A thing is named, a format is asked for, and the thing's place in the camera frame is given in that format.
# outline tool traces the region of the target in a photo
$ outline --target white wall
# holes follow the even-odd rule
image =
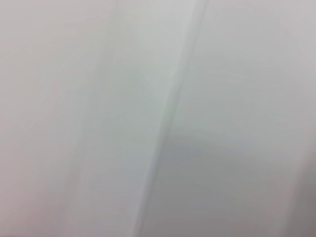
[[[314,9],[313,1],[209,1],[141,236],[281,235],[315,145]],[[308,180],[305,191],[315,187]],[[288,236],[314,225],[307,213],[297,210]]]
[[[0,3],[0,235],[131,235],[194,2]]]

